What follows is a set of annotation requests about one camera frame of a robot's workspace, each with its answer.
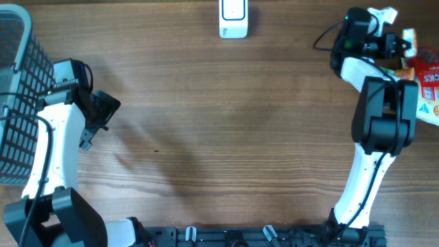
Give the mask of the orange Kleenex Enjoy pack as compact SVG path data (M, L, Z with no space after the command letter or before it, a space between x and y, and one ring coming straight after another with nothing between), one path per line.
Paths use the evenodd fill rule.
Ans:
M404 51L406 58L413 58L418 51L417 34L414 28L408 28L403 30L403 40L408 42L407 48Z

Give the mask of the orange Kleenex Cherish pack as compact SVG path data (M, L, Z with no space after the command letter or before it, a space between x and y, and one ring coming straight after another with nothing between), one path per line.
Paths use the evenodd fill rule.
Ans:
M394 76L401 80L414 80L414 68L397 69L394 71Z

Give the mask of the red snack packet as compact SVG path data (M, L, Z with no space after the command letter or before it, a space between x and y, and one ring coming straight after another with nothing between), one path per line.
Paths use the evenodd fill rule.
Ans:
M421 86L438 87L438 50L430 46L421 46L410 60Z

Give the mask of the yellow chips bag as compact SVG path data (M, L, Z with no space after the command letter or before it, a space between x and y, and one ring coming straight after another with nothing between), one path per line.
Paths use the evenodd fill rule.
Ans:
M421 121L438 126L438 87L423 88L416 75L414 81L418 85L416 117Z

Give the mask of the teal Kleenex tissue pack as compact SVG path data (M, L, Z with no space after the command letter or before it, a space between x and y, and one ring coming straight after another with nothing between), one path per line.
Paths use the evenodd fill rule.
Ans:
M387 68L383 68L383 67L378 67L378 70L385 76L395 76L395 72L391 69L387 69Z

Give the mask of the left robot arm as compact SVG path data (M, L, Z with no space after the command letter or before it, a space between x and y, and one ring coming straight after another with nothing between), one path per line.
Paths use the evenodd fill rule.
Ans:
M50 73L38 93L32 75ZM93 89L93 73L79 60L35 67L22 76L6 110L1 139L1 182L23 183L22 198L3 214L20 246L154 246L134 217L105 222L78 192L78 157L106 129L120 102Z

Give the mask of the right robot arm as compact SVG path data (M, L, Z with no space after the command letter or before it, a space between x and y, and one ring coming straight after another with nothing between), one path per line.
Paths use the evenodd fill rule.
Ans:
M391 7L350 8L336 23L330 67L353 85L359 99L351 136L355 154L344 191L320 234L321 246L379 246L382 226L370 225L370 210L385 173L414 138L418 85L388 73L376 60L416 55L413 34L397 36L383 28L398 12Z

